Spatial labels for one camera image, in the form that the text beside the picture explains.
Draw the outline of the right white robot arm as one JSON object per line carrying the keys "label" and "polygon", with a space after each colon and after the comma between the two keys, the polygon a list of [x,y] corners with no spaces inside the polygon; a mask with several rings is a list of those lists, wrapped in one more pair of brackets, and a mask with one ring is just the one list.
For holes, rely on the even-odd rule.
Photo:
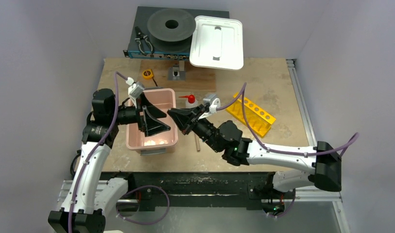
{"label": "right white robot arm", "polygon": [[234,166],[273,165],[289,168],[275,172],[264,184],[265,194],[271,198],[298,187],[314,185],[328,192],[342,189],[342,159],[327,142],[315,147],[287,147],[263,144],[242,136],[236,124],[227,120],[219,127],[203,117],[204,106],[191,109],[171,108],[167,111],[180,132],[194,132],[214,152]]}

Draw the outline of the red capped wash bottle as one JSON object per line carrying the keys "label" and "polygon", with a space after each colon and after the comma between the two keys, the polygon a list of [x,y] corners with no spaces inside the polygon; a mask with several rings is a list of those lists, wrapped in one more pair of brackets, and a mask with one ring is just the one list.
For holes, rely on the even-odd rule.
{"label": "red capped wash bottle", "polygon": [[193,94],[180,96],[179,98],[185,99],[184,109],[191,109],[199,105],[198,101],[196,100],[196,97]]}

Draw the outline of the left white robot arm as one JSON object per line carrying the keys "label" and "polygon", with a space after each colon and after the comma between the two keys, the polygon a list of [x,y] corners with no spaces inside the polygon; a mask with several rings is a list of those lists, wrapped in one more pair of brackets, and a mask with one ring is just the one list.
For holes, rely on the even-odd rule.
{"label": "left white robot arm", "polygon": [[102,233],[106,217],[120,197],[129,199],[136,185],[129,177],[114,177],[98,192],[99,180],[107,157],[119,132],[119,125],[137,124],[145,136],[170,130],[161,121],[167,115],[151,104],[145,94],[135,95],[132,106],[119,104],[119,96],[103,88],[93,93],[92,112],[83,130],[78,168],[71,188],[57,211],[51,211],[48,223],[56,233]]}

